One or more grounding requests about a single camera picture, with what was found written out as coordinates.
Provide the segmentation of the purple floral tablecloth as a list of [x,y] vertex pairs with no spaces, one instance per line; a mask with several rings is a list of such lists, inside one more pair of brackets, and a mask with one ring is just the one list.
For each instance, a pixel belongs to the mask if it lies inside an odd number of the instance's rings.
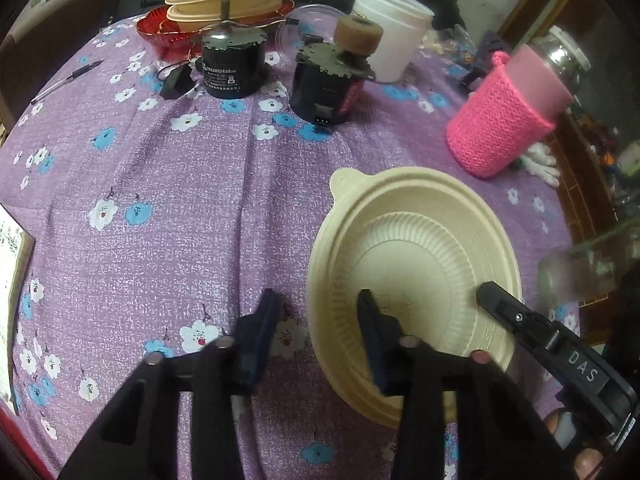
[[324,136],[290,111],[292,72],[268,58],[268,84],[247,99],[166,101],[157,56],[123,20],[68,62],[96,68],[25,112],[2,146],[2,205],[35,240],[11,420],[49,474],[147,353],[198,350],[266,287],[285,314],[256,396],[234,407],[247,477],[390,474],[393,431],[345,404],[314,357],[308,259],[338,168],[464,178],[444,140],[462,103],[456,69],[419,52],[399,84],[368,84]]

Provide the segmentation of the red plate under stack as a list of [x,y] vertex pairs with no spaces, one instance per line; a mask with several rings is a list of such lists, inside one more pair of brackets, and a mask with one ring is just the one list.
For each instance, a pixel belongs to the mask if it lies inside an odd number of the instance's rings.
[[[270,26],[281,18],[285,18],[295,8],[293,0],[282,0],[280,6],[269,13],[246,18],[236,18],[235,21],[246,26]],[[186,24],[186,29],[178,22],[167,17],[169,6],[159,6],[137,22],[136,31],[154,50],[167,62],[177,62],[200,55],[200,32],[208,24]]]

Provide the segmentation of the beige ribbed plastic bowl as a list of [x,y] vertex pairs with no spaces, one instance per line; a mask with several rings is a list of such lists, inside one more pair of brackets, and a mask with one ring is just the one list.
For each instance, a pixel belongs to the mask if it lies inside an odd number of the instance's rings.
[[351,408],[399,425],[401,398],[378,392],[364,351],[357,320],[363,289],[436,350],[484,350],[508,368],[515,341],[475,297],[480,284],[495,282],[520,298],[521,274],[506,231],[472,188],[428,168],[374,176],[341,168],[330,191],[334,204],[309,259],[308,330],[324,376]]

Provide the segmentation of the black motor with cork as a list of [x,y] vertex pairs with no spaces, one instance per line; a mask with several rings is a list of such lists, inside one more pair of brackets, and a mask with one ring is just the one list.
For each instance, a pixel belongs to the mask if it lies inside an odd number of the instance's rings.
[[331,42],[306,35],[296,54],[291,110],[320,127],[346,122],[364,83],[375,78],[369,58],[382,37],[380,25],[357,15],[338,19]]

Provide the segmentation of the pink knitted jar cover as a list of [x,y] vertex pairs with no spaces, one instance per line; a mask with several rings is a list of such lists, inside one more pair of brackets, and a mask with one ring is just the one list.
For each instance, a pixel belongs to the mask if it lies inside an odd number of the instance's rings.
[[573,96],[532,46],[497,51],[492,70],[446,128],[446,144],[472,176],[488,179],[552,132]]

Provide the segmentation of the black pen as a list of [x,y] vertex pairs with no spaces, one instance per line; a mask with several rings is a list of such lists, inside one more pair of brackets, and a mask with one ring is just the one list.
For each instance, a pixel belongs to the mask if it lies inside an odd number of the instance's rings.
[[68,76],[66,76],[63,79],[60,79],[59,81],[55,82],[54,84],[50,84],[49,87],[44,88],[43,90],[41,90],[31,101],[30,101],[30,105],[36,105],[37,103],[41,102],[43,99],[45,99],[47,96],[50,96],[51,93],[55,92],[56,90],[58,90],[59,88],[62,88],[64,86],[66,86],[66,84],[69,84],[70,82],[74,81],[75,79],[81,77],[82,75],[85,75],[86,73],[89,73],[90,70],[94,70],[95,68],[97,68],[98,66],[100,66],[103,63],[102,60],[99,61],[94,61],[88,64],[85,64],[83,66],[80,66],[77,70],[74,70],[73,73],[70,73]]

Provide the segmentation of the black cylindrical motor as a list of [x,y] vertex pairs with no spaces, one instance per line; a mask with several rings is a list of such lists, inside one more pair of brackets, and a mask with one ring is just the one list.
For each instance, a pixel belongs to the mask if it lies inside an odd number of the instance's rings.
[[201,34],[205,90],[221,100],[242,99],[265,80],[267,33],[230,18],[230,0],[220,4],[220,21]]

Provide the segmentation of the white plastic tub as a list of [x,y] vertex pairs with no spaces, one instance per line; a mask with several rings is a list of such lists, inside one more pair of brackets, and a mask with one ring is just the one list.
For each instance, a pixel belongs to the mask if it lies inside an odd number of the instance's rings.
[[398,81],[412,61],[435,13],[416,0],[355,0],[352,14],[383,29],[383,36],[369,64],[382,84]]

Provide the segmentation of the clear glass jar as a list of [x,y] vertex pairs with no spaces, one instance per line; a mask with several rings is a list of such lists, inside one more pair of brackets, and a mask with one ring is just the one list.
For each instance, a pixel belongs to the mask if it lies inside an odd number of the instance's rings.
[[555,308],[612,292],[639,262],[639,218],[592,240],[555,249],[538,263],[540,302]]

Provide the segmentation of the white paper booklet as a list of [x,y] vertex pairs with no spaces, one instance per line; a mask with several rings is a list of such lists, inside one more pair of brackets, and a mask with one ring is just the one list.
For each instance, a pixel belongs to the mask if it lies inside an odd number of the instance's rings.
[[4,208],[1,208],[0,224],[1,400],[11,413],[15,413],[12,393],[14,318],[35,241]]

